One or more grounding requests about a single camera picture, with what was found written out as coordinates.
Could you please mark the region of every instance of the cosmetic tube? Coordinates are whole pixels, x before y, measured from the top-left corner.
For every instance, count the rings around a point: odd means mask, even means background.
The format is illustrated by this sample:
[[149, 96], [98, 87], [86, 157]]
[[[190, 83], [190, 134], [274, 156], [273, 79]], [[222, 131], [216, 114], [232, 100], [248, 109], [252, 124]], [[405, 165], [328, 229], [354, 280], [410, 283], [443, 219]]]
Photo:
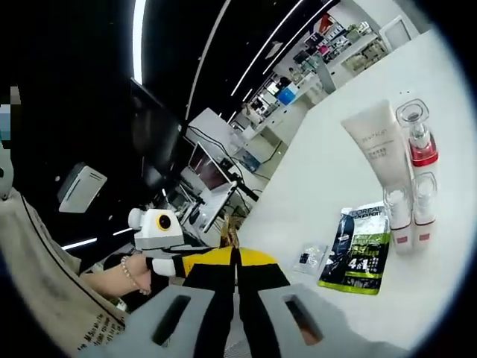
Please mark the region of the cosmetic tube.
[[403, 184], [411, 192], [408, 152], [389, 101], [380, 101], [341, 125], [361, 149], [383, 188]]

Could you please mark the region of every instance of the person's arm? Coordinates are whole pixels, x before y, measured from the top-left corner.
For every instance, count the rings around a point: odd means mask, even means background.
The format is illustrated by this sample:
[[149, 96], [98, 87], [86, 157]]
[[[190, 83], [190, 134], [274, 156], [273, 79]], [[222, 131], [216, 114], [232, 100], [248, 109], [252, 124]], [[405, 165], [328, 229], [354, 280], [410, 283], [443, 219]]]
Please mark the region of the person's arm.
[[123, 272], [121, 265], [103, 272], [82, 274], [80, 277], [88, 286], [105, 298], [121, 297], [138, 289], [151, 290], [151, 271], [146, 266], [144, 255], [134, 254], [129, 257], [126, 261], [126, 267], [130, 272], [130, 278]]

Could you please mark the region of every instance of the ceiling light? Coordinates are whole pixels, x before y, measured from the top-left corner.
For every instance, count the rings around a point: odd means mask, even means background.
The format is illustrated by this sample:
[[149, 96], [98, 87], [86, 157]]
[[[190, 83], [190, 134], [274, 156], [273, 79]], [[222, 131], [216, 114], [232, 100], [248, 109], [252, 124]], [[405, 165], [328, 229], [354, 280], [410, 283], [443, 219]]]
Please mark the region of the ceiling light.
[[308, 26], [309, 23], [310, 23], [311, 21], [313, 21], [313, 19], [314, 19], [316, 16], [318, 16], [318, 14], [319, 14], [321, 11], [323, 11], [323, 10], [325, 9], [325, 7], [327, 7], [327, 6], [328, 6], [330, 3], [332, 3], [333, 1], [334, 1], [334, 0], [329, 0], [325, 5], [323, 5], [323, 7], [322, 7], [320, 10], [318, 10], [312, 17], [310, 17], [310, 19], [305, 23], [305, 25], [303, 25], [303, 26], [301, 27], [301, 29], [298, 30], [298, 32], [290, 39], [290, 41], [288, 41], [288, 42], [286, 43], [286, 45], [283, 46], [282, 51], [280, 51], [280, 52], [278, 53], [278, 55], [270, 62], [270, 64], [267, 66], [267, 68], [266, 68], [265, 71], [262, 73], [262, 75], [264, 75], [264, 74], [271, 68], [271, 66], [275, 63], [275, 60], [277, 60], [277, 58], [280, 57], [280, 55], [286, 50], [286, 48], [290, 46], [290, 44], [293, 42], [293, 40], [295, 40], [295, 38], [298, 36], [298, 34], [299, 34], [301, 31], [303, 31], [303, 29], [304, 29], [306, 26]]
[[285, 21], [287, 20], [288, 17], [290, 17], [290, 15], [297, 9], [298, 6], [300, 6], [300, 4], [303, 2], [303, 0], [299, 0], [298, 3], [295, 4], [295, 6], [293, 6], [293, 8], [286, 14], [286, 16], [283, 18], [283, 20], [278, 24], [278, 26], [275, 28], [274, 32], [271, 33], [271, 35], [267, 38], [267, 40], [265, 41], [265, 43], [263, 44], [262, 48], [257, 52], [257, 54], [255, 55], [255, 57], [253, 58], [252, 62], [250, 62], [250, 65], [248, 65], [247, 69], [245, 70], [244, 74], [241, 76], [240, 80], [238, 81], [237, 85], [236, 85], [236, 88], [233, 89], [232, 91], [232, 94], [230, 96], [233, 96], [237, 89], [239, 88], [241, 82], [244, 80], [245, 76], [247, 75], [247, 73], [250, 71], [250, 69], [252, 68], [253, 64], [255, 63], [255, 61], [257, 60], [257, 58], [259, 58], [260, 54], [263, 52], [263, 50], [265, 50], [265, 47], [267, 47], [268, 43], [271, 41], [271, 39], [275, 36], [275, 34], [277, 33], [277, 31], [282, 27], [282, 25], [285, 23]]
[[134, 79], [142, 84], [142, 23], [146, 0], [136, 0], [133, 15], [133, 71]]
[[247, 99], [247, 97], [252, 93], [252, 89], [250, 88], [250, 91], [247, 92], [247, 94], [245, 95], [244, 99], [242, 99], [241, 101], [242, 102], [245, 102], [245, 100]]
[[237, 111], [236, 111], [236, 110], [235, 110], [235, 111], [232, 113], [232, 115], [230, 116], [230, 119], [229, 119], [229, 121], [227, 122], [227, 124], [229, 124], [229, 123], [232, 121], [232, 119], [233, 119], [233, 117], [235, 116], [235, 114], [237, 114]]
[[126, 232], [131, 231], [131, 230], [132, 229], [129, 227], [128, 229], [124, 229], [124, 230], [118, 231], [117, 233], [114, 233], [113, 236], [119, 235], [121, 233], [126, 233]]
[[92, 242], [95, 242], [96, 240], [98, 240], [98, 239], [94, 238], [94, 239], [89, 239], [89, 240], [85, 240], [85, 241], [80, 241], [80, 242], [76, 242], [75, 244], [62, 246], [61, 248], [63, 250], [69, 250], [70, 248], [77, 248], [78, 246], [91, 244]]

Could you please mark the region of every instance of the bracelet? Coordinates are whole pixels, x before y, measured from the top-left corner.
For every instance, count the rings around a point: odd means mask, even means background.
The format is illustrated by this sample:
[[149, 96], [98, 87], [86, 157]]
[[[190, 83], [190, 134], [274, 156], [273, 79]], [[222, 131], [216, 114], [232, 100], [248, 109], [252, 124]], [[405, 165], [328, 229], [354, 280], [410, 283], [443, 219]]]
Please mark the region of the bracelet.
[[129, 279], [129, 281], [133, 284], [133, 286], [139, 290], [139, 293], [142, 293], [143, 295], [149, 295], [151, 293], [151, 291], [147, 290], [147, 289], [140, 288], [138, 286], [137, 282], [131, 276], [131, 273], [129, 272], [129, 270], [127, 269], [127, 266], [126, 266], [127, 259], [128, 259], [127, 256], [123, 256], [122, 259], [121, 259], [121, 269], [122, 269], [122, 271], [124, 272], [126, 277]]

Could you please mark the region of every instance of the white countertop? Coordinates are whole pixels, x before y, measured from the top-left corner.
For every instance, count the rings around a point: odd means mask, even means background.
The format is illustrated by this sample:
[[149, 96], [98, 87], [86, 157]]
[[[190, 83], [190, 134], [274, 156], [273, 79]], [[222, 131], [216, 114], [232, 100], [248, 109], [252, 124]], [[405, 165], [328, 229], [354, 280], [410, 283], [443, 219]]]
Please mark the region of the white countertop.
[[[407, 91], [425, 101], [440, 151], [436, 230], [423, 253], [390, 248], [376, 296], [317, 286], [292, 271], [303, 243], [332, 245], [342, 207], [382, 200], [364, 155], [340, 121]], [[432, 30], [397, 49], [311, 109], [252, 213], [238, 232], [243, 247], [276, 257], [292, 283], [304, 282], [344, 311], [372, 341], [421, 343], [446, 312], [476, 248], [477, 128], [473, 100], [445, 40]]]
[[327, 63], [326, 67], [330, 71], [333, 70], [333, 68], [335, 68], [337, 65], [341, 65], [344, 61], [346, 61], [348, 58], [350, 58], [357, 52], [361, 51], [363, 48], [368, 46], [371, 42], [373, 42], [377, 38], [378, 38], [378, 35], [376, 34], [367, 34], [362, 36], [358, 41], [356, 41], [346, 50], [341, 52], [336, 58], [334, 58], [329, 63]]

